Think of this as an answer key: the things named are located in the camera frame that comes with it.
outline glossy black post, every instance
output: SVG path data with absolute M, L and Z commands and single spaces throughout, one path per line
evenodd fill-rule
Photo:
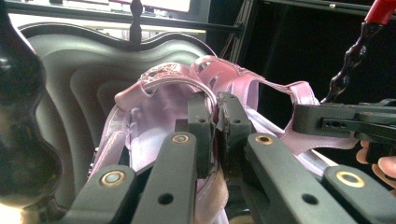
M 0 203 L 8 206 L 46 210 L 53 202 L 62 165 L 35 122 L 44 90 L 43 65 L 0 0 Z
M 133 43 L 134 46 L 140 46 L 142 42 L 142 28 L 140 27 L 140 16 L 143 12 L 143 5 L 140 0 L 133 0 L 130 5 L 132 12 L 132 23 L 129 29 L 129 41 Z
M 361 36 L 355 45 L 347 52 L 344 58 L 344 66 L 337 76 L 332 78 L 330 90 L 321 103 L 333 103 L 335 98 L 341 94 L 349 85 L 351 71 L 363 61 L 367 53 L 367 47 L 372 37 L 383 27 L 380 23 L 364 22 L 361 25 Z

